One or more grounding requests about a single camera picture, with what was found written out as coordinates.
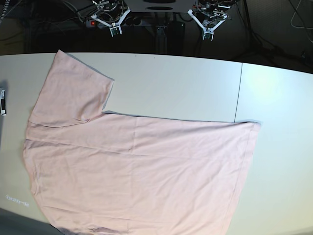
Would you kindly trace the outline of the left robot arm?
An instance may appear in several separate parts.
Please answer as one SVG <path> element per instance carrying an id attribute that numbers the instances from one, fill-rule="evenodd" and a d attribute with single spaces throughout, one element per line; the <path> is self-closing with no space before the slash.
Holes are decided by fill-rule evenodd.
<path id="1" fill-rule="evenodd" d="M 195 0 L 187 14 L 202 30 L 202 37 L 213 38 L 214 31 L 228 19 L 231 0 Z"/>

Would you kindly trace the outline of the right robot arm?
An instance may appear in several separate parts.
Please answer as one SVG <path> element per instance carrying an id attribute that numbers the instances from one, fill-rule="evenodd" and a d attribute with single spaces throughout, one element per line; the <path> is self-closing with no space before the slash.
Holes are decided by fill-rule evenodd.
<path id="1" fill-rule="evenodd" d="M 122 23 L 131 12 L 123 0 L 93 0 L 96 10 L 90 15 L 91 24 L 108 27 L 111 35 L 122 34 Z"/>

